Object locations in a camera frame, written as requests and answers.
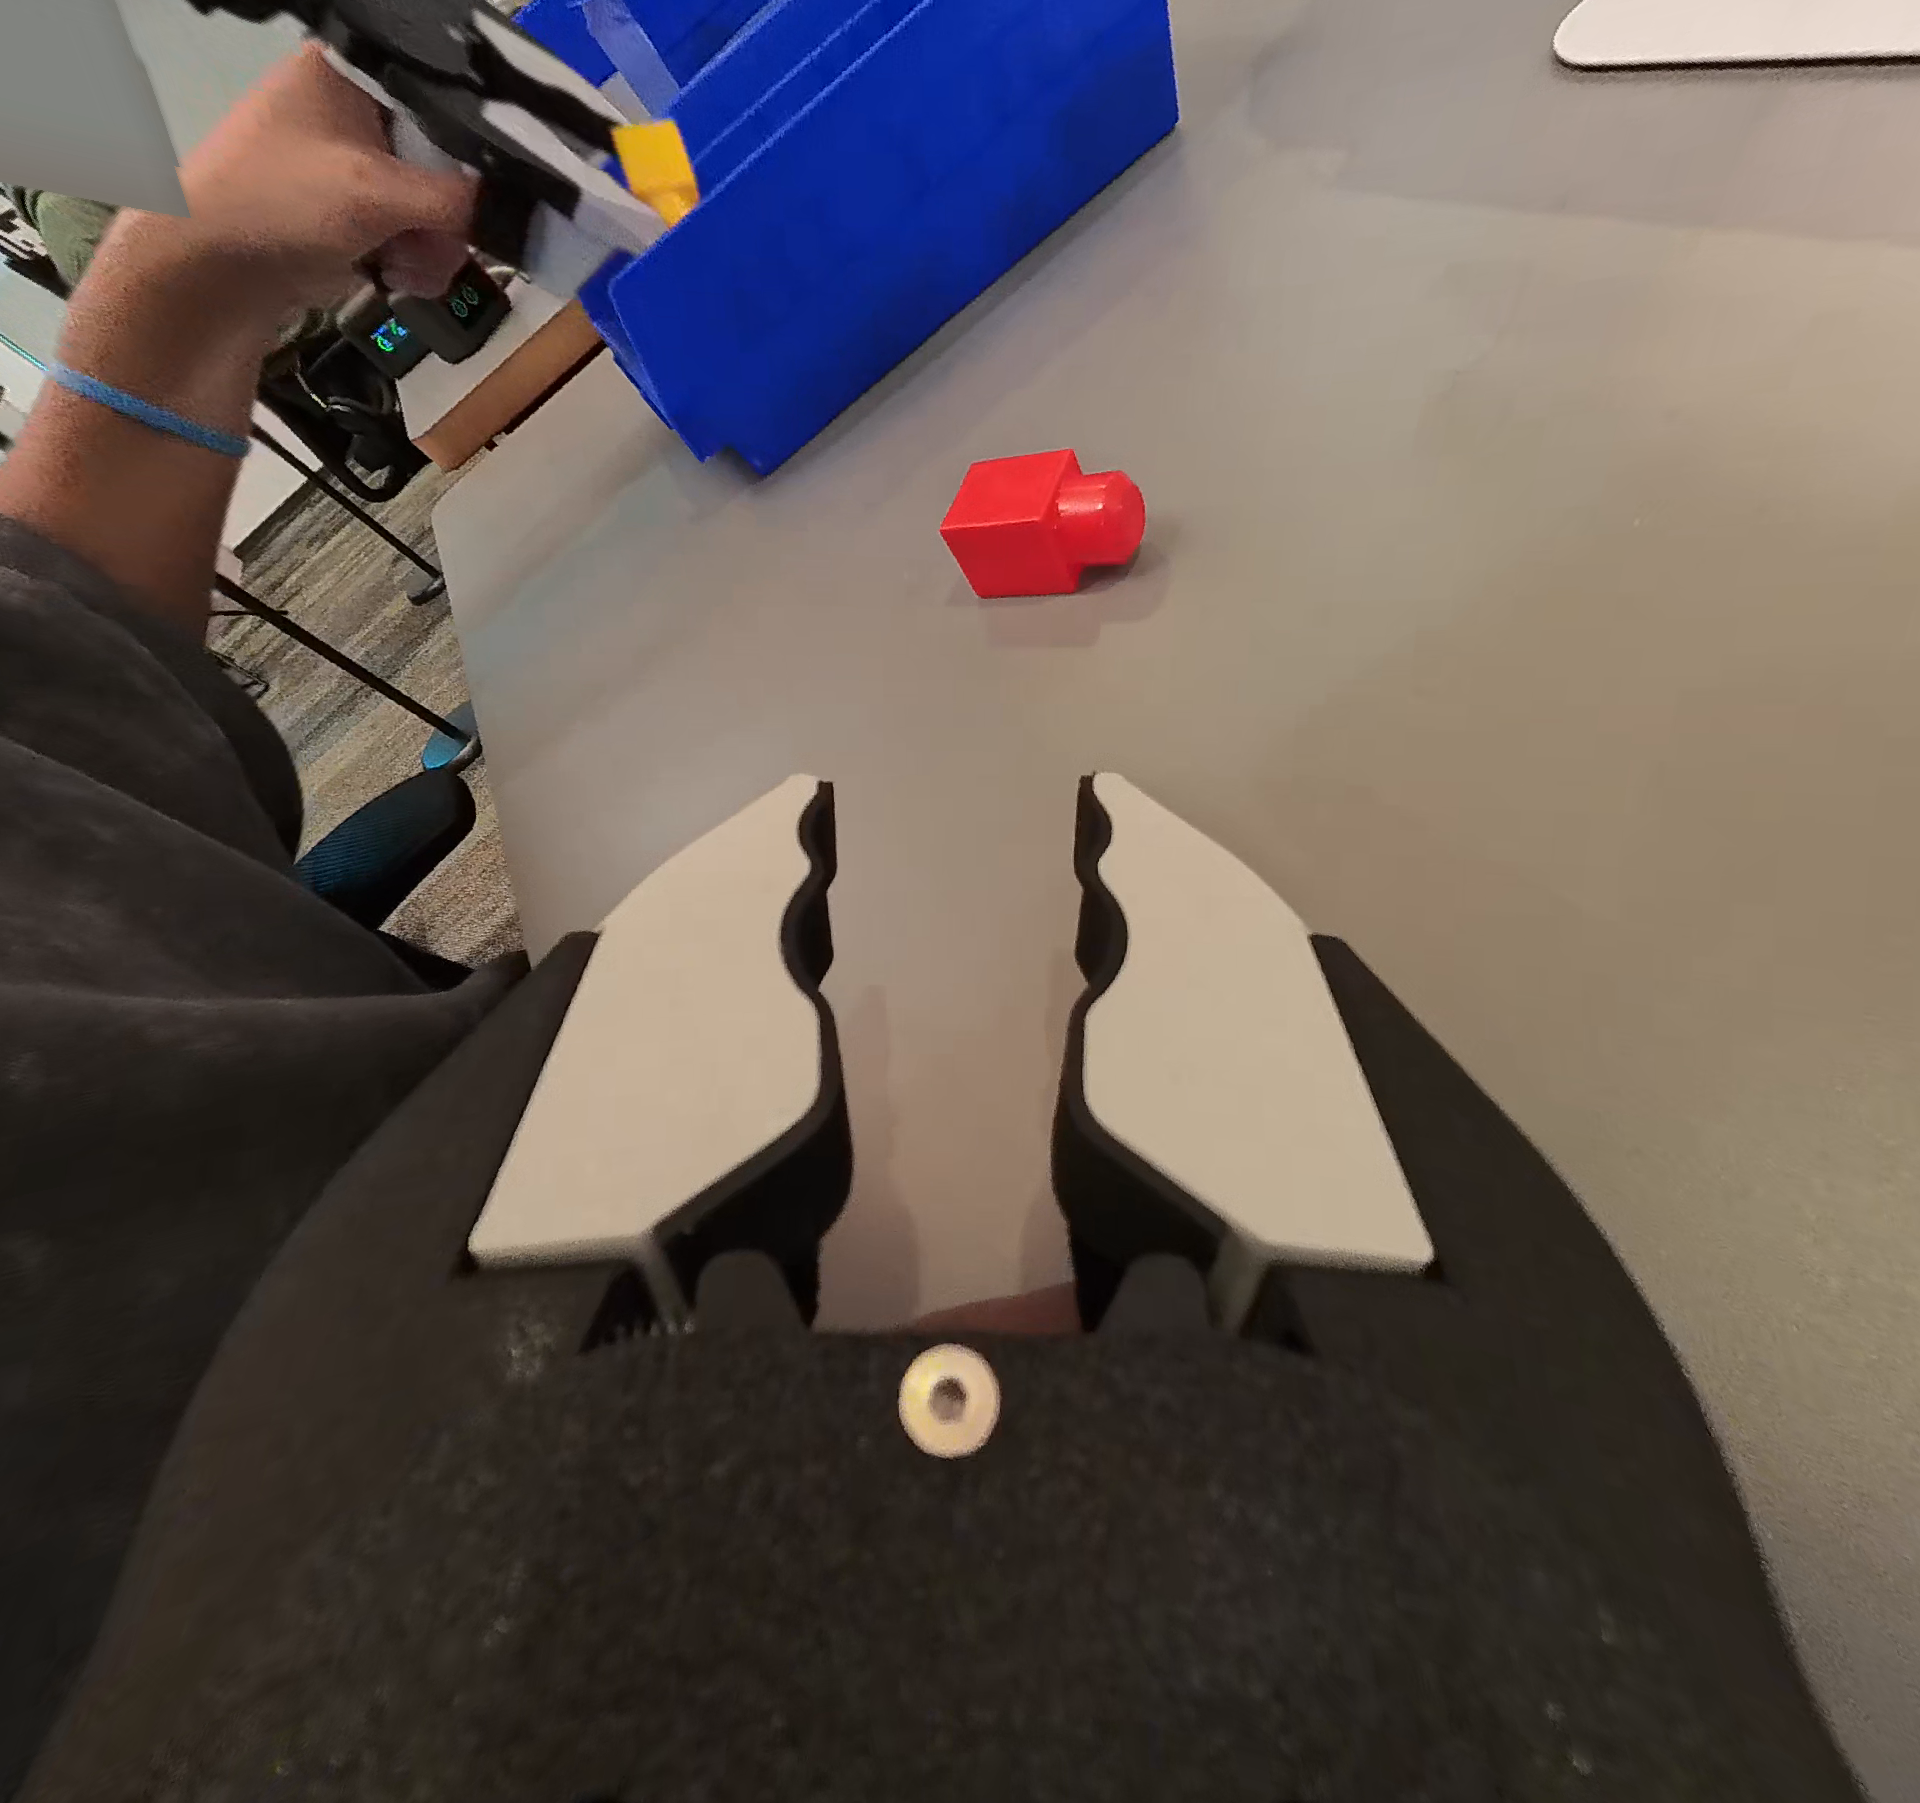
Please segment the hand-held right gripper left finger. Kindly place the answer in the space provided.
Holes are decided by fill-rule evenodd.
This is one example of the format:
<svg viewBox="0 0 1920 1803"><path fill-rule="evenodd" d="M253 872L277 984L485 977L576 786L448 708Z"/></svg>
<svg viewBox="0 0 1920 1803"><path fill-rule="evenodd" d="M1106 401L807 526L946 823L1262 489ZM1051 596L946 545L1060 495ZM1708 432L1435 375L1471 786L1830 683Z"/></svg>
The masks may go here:
<svg viewBox="0 0 1920 1803"><path fill-rule="evenodd" d="M609 1264L686 1325L706 1270L761 1257L798 1325L818 1315L818 1235L849 1201L832 885L840 783L789 774L603 915L474 1270Z"/></svg>

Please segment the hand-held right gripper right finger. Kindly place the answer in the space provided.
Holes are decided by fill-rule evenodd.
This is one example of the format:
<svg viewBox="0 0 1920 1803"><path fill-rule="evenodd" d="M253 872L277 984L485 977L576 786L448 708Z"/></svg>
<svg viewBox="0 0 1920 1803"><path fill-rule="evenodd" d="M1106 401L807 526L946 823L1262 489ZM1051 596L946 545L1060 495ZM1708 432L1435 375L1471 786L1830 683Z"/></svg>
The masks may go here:
<svg viewBox="0 0 1920 1803"><path fill-rule="evenodd" d="M1437 1244L1312 921L1122 774L1078 783L1072 869L1051 1205L1078 1325L1312 1340L1323 1292L1435 1292Z"/></svg>

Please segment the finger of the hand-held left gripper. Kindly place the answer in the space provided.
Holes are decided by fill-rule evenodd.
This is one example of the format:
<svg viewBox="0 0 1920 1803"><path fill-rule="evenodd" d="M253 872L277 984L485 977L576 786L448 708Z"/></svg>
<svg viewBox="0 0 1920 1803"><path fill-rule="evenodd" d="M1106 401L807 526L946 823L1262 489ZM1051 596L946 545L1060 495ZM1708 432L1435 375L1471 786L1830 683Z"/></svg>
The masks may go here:
<svg viewBox="0 0 1920 1803"><path fill-rule="evenodd" d="M664 219L638 198L609 164L528 112L478 112L496 164L478 177L478 246L546 292L579 292L609 252L664 238Z"/></svg>
<svg viewBox="0 0 1920 1803"><path fill-rule="evenodd" d="M501 112L546 114L551 132L620 132L630 114L588 87L576 65L557 65L546 41L528 41L509 13L474 7L474 71L478 91Z"/></svg>

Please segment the yellow one-stud toy block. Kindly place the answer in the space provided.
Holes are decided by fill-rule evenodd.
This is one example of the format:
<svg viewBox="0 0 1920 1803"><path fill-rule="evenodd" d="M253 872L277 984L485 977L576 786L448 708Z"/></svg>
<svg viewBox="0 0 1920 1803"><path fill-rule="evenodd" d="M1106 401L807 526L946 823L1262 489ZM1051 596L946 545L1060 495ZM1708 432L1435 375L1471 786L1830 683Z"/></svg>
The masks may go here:
<svg viewBox="0 0 1920 1803"><path fill-rule="evenodd" d="M609 122L609 164L660 222L681 222L706 198L672 114Z"/></svg>

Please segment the blue plastic bin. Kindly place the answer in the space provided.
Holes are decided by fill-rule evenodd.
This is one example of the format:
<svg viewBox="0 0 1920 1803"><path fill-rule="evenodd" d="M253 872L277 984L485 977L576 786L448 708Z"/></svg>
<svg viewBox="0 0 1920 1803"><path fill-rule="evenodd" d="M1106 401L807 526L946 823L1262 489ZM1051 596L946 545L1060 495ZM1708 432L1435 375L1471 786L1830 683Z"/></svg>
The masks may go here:
<svg viewBox="0 0 1920 1803"><path fill-rule="evenodd" d="M1167 0L798 0L807 58L664 114L701 209L588 287L686 460L774 474L1181 132Z"/></svg>

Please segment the red one-stud toy block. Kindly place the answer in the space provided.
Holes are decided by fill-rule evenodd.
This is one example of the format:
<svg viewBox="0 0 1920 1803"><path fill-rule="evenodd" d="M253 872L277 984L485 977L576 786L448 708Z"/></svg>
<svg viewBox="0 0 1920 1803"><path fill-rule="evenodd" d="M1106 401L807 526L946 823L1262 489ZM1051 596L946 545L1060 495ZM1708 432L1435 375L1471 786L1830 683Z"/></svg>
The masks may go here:
<svg viewBox="0 0 1920 1803"><path fill-rule="evenodd" d="M946 552L963 582L999 596L1078 596L1122 572L1146 545L1146 495L1133 474L1084 474L1078 447L965 463Z"/></svg>

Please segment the person's left forearm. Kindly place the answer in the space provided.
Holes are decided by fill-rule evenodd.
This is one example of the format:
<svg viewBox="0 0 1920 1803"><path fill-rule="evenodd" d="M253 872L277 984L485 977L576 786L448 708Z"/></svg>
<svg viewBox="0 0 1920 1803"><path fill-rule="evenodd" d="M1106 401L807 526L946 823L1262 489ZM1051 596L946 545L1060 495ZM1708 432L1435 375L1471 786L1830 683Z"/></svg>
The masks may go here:
<svg viewBox="0 0 1920 1803"><path fill-rule="evenodd" d="M237 460L48 380L0 463L0 511L205 643L235 482Z"/></svg>

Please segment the grey desk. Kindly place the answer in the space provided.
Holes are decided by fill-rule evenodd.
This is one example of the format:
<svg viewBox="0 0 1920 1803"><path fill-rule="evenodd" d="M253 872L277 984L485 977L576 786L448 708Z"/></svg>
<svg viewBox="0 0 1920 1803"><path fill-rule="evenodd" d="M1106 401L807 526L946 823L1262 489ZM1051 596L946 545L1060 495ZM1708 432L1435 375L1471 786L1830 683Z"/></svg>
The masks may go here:
<svg viewBox="0 0 1920 1803"><path fill-rule="evenodd" d="M1913 1799L1913 71L1167 0L1184 122L774 482L594 354L432 511L528 954L840 783L818 1315L1060 1278L1078 783L1234 847L1564 1167ZM1146 545L987 605L965 463Z"/></svg>

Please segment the person's left hand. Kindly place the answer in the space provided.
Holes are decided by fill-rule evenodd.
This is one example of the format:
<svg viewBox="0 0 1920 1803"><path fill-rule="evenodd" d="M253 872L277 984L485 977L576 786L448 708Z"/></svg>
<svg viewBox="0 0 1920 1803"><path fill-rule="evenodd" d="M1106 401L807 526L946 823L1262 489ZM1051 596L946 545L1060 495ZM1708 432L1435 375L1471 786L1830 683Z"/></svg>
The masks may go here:
<svg viewBox="0 0 1920 1803"><path fill-rule="evenodd" d="M188 164L188 219L128 209L82 260L55 375L237 432L263 354L375 260L442 292L474 246L474 168L417 168L327 49L285 58Z"/></svg>

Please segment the black wheeled chair base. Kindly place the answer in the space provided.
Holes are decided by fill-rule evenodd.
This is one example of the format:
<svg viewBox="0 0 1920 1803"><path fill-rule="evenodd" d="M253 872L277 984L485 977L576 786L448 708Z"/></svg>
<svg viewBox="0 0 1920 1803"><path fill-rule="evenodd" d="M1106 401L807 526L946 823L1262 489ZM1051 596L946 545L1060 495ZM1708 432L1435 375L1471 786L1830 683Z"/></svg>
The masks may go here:
<svg viewBox="0 0 1920 1803"><path fill-rule="evenodd" d="M404 425L396 380L332 329L277 343L253 396L306 447L321 447L327 474L338 474L375 506L432 474L432 460Z"/></svg>

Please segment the black office chair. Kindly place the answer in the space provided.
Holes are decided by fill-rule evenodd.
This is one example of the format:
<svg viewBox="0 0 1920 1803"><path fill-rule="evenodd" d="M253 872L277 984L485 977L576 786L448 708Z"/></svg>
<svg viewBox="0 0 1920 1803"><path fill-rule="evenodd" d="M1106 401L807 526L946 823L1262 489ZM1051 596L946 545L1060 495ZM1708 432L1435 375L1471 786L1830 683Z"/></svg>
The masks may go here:
<svg viewBox="0 0 1920 1803"><path fill-rule="evenodd" d="M458 764L426 764L375 807L358 807L338 827L327 827L292 885L346 915L358 929L385 929L404 899L474 834L474 786Z"/></svg>

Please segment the blue wristband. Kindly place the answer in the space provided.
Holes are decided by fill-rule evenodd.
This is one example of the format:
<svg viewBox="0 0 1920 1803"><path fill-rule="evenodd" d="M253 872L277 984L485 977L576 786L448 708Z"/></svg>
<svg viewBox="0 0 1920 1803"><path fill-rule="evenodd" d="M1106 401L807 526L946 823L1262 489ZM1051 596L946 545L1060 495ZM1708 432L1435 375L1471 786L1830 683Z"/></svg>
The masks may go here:
<svg viewBox="0 0 1920 1803"><path fill-rule="evenodd" d="M163 440L222 460L222 463L237 463L253 447L253 432L205 425L188 412L163 412L163 401L128 396L128 385L108 385L90 375L70 375L70 367L39 367L39 380L76 396L76 401L90 401L90 412L108 412L108 415L128 415L128 425L142 425L142 432L163 432Z"/></svg>

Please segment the person's grey sweatshirt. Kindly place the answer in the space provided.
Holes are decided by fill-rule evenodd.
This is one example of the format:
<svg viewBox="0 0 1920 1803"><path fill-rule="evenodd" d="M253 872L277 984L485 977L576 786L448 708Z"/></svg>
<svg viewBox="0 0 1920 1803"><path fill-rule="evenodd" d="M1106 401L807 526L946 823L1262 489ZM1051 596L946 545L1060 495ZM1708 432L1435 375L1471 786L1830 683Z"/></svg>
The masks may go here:
<svg viewBox="0 0 1920 1803"><path fill-rule="evenodd" d="M263 1264L528 961L292 885L306 783L205 638L0 545L0 1787L55 1737Z"/></svg>

